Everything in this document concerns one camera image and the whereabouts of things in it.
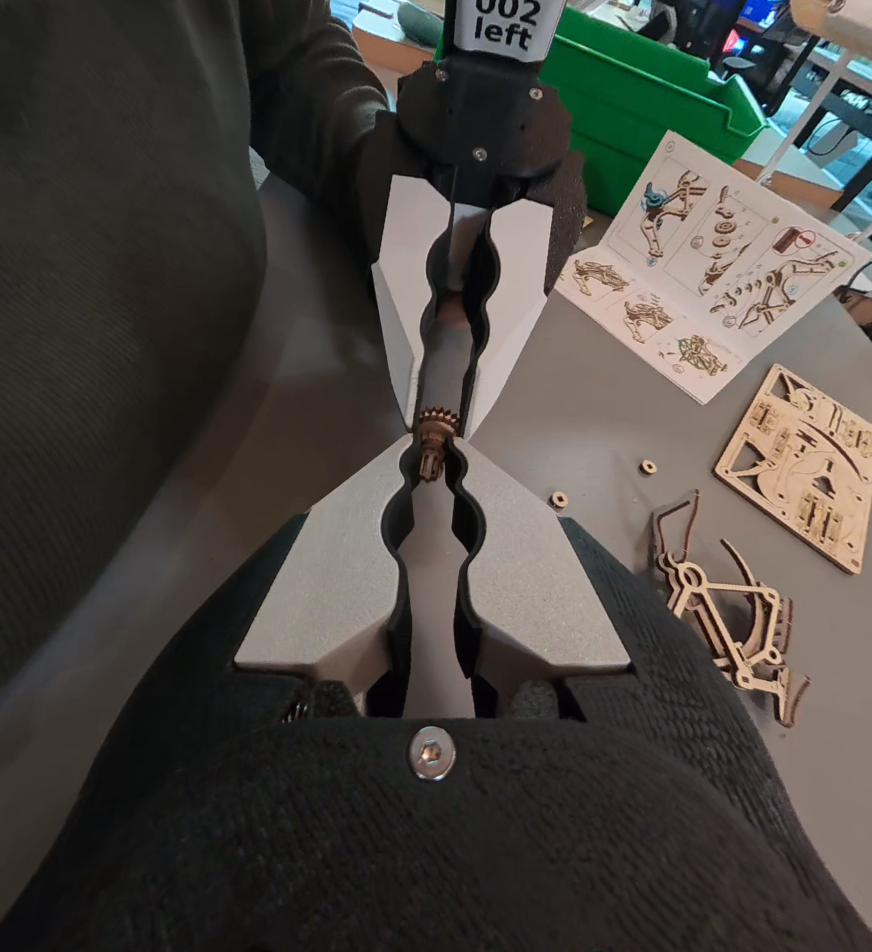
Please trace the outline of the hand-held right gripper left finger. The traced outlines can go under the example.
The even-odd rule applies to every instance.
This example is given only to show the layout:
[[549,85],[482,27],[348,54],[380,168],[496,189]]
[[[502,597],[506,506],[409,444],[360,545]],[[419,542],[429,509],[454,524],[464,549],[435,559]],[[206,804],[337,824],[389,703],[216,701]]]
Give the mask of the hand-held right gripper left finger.
[[399,547],[414,528],[416,442],[403,435],[305,515],[234,658],[241,670],[339,681],[400,718],[411,608]]

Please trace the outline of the large green plastic bin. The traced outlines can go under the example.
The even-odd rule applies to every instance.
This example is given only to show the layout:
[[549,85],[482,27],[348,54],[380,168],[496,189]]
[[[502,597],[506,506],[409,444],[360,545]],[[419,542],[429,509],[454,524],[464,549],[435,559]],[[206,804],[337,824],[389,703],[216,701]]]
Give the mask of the large green plastic bin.
[[766,125],[737,76],[571,7],[540,74],[572,117],[590,208],[618,213],[668,131],[733,164]]

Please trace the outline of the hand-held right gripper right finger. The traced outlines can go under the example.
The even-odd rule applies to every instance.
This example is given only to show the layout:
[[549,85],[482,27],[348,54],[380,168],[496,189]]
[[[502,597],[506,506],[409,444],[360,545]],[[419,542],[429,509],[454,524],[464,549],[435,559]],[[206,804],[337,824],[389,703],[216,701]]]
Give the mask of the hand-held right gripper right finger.
[[631,665],[559,517],[471,446],[445,449],[452,531],[466,550],[455,650],[477,718],[526,683],[618,674]]

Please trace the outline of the assembly instruction booklet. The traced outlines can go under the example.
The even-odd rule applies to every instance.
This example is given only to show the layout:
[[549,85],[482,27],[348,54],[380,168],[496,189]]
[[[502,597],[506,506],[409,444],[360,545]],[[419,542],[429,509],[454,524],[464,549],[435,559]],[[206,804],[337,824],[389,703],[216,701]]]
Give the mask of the assembly instruction booklet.
[[705,405],[871,257],[669,131],[556,289]]

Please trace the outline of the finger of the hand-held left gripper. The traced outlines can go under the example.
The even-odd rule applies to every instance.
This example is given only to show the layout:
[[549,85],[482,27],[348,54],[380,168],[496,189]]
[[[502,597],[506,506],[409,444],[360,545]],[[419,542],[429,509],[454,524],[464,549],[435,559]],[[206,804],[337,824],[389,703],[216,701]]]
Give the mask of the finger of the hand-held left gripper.
[[408,431],[418,414],[424,327],[437,301],[430,254],[450,219],[449,201],[426,179],[393,176],[371,274],[391,386]]
[[470,438],[501,395],[547,303],[553,210],[516,201],[494,210],[474,248],[467,292],[473,353],[464,378],[462,435]]

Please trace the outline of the person's left forearm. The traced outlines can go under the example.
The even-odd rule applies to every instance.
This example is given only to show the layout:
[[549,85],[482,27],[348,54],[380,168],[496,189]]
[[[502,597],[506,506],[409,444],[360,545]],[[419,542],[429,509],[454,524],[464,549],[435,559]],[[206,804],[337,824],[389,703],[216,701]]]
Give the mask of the person's left forearm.
[[302,194],[358,223],[364,140],[388,107],[351,31],[324,1],[240,1],[250,147]]

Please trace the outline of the wooden parts sheet slotted strips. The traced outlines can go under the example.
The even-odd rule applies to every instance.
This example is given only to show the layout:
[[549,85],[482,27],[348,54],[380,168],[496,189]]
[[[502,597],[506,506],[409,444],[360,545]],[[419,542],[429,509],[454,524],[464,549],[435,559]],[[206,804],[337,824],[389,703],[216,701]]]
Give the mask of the wooden parts sheet slotted strips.
[[872,508],[872,423],[774,364],[713,467],[719,481],[850,575]]

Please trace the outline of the wooden gear axle assembly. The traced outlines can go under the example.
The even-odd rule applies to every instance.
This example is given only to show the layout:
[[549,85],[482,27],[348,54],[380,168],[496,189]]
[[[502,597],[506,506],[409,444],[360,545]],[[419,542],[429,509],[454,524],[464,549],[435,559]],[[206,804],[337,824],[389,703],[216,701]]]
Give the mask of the wooden gear axle assembly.
[[424,408],[418,418],[420,437],[419,479],[436,482],[442,477],[446,441],[459,433],[460,417],[444,407]]

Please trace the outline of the wooden model frame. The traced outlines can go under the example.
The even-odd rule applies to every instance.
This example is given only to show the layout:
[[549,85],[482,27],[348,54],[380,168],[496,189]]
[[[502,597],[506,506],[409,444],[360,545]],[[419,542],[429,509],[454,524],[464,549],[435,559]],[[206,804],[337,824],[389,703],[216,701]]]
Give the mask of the wooden model frame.
[[[705,569],[692,560],[690,543],[699,503],[700,492],[694,489],[679,503],[653,513],[654,562],[670,589],[668,610],[691,625],[727,682],[743,691],[770,696],[776,722],[791,729],[811,684],[806,675],[789,667],[786,658],[792,641],[794,604],[760,582],[738,550],[725,539],[720,543],[739,571],[739,583],[712,581]],[[676,553],[665,540],[663,523],[685,508],[689,509],[688,521],[680,553]],[[746,630],[728,624],[717,601],[723,596],[746,603]]]

